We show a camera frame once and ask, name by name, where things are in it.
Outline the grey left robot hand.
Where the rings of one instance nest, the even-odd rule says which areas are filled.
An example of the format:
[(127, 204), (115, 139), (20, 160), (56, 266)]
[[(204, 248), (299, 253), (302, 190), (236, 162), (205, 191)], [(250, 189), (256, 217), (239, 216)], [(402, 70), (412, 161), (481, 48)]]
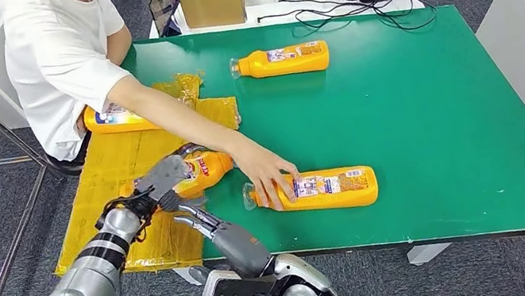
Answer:
[(187, 158), (200, 152), (209, 152), (210, 149), (201, 144), (186, 143), (159, 160), (147, 174), (133, 181), (134, 193), (147, 190), (171, 190), (183, 181), (195, 178), (195, 169)]

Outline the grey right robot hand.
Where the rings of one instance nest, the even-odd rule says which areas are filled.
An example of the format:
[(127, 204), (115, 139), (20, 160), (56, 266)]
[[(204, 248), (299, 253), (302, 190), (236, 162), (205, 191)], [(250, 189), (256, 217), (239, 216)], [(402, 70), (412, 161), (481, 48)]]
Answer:
[(202, 233), (243, 279), (272, 274), (273, 258), (252, 233), (198, 206), (180, 204), (174, 220)]

